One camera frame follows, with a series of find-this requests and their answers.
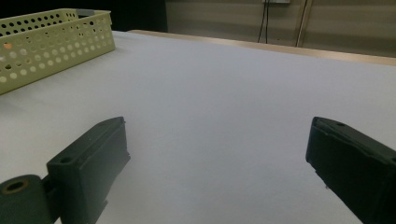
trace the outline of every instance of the dark background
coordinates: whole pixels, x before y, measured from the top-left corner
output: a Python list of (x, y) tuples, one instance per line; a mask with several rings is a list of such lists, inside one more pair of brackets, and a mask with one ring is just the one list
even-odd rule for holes
[(111, 11), (112, 30), (167, 32), (165, 0), (11, 0), (1, 5), (1, 19), (64, 7), (102, 9)]

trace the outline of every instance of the wooden table edge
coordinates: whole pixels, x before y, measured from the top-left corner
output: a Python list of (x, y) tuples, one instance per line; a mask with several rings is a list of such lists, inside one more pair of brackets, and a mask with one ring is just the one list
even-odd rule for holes
[(195, 35), (177, 35), (177, 34), (168, 34), (168, 33), (143, 31), (143, 30), (132, 30), (128, 32), (140, 34), (140, 35), (152, 35), (152, 36), (173, 38), (173, 39), (201, 41), (201, 42), (215, 43), (221, 45), (238, 46), (238, 47), (250, 48), (250, 49), (264, 49), (275, 52), (291, 53), (291, 54), (298, 54), (298, 55), (311, 56), (317, 58), (334, 59), (334, 60), (341, 60), (348, 62), (378, 63), (378, 64), (396, 66), (396, 58), (380, 57), (373, 55), (344, 53), (344, 52), (328, 51), (321, 49), (302, 49), (302, 48), (295, 48), (288, 46), (269, 45), (269, 44), (253, 43), (253, 42), (230, 40), (230, 39), (220, 39), (220, 38), (203, 37), (203, 36), (195, 36)]

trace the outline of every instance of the basket rim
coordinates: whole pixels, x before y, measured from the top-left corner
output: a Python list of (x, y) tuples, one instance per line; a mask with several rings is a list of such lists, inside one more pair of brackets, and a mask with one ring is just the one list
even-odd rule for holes
[(24, 15), (20, 15), (20, 16), (14, 16), (14, 17), (7, 17), (7, 18), (3, 18), (0, 19), (0, 22), (2, 21), (7, 21), (7, 20), (16, 20), (16, 19), (21, 19), (24, 18), (26, 16), (35, 16), (35, 15), (40, 15), (43, 13), (49, 13), (49, 12), (58, 12), (58, 11), (62, 11), (62, 10), (77, 10), (77, 9), (87, 9), (87, 10), (92, 10), (95, 12), (95, 15), (91, 16), (91, 17), (95, 17), (95, 16), (99, 16), (101, 14), (107, 14), (107, 13), (111, 13), (111, 11), (109, 10), (97, 10), (97, 9), (88, 9), (88, 8), (71, 8), (71, 7), (63, 7), (63, 8), (57, 8), (57, 9), (53, 9), (53, 10), (48, 10), (48, 11), (41, 11), (41, 12), (35, 12), (35, 13), (30, 13), (30, 14), (24, 14)]

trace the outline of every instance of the green plastic basket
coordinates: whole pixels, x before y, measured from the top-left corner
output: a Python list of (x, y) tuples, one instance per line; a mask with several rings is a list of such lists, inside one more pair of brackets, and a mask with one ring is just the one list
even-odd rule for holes
[(109, 11), (62, 8), (0, 20), (0, 94), (115, 49)]

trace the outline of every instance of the table surface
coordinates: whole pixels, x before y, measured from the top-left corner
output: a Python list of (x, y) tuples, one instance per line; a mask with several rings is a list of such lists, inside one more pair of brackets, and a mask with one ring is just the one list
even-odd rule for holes
[(396, 66), (114, 32), (116, 50), (0, 96), (0, 181), (124, 116), (98, 223), (360, 223), (305, 162), (311, 119), (396, 148)]
[(168, 33), (143, 31), (143, 30), (132, 30), (129, 32), (134, 34), (141, 34), (141, 35), (153, 35), (153, 36), (160, 36), (166, 38), (200, 41), (206, 43), (215, 43), (215, 44), (237, 46), (237, 47), (250, 48), (250, 49), (264, 49), (275, 52), (284, 52), (290, 54), (312, 56), (317, 58), (335, 59), (335, 60), (341, 60), (347, 62), (378, 63), (378, 64), (387, 64), (387, 65), (396, 66), (396, 58), (380, 57), (373, 55), (344, 53), (344, 52), (321, 50), (321, 49), (303, 49), (303, 48), (295, 48), (289, 46), (254, 43), (254, 42), (231, 40), (231, 39), (219, 39), (219, 38), (196, 36), (196, 35), (168, 34)]

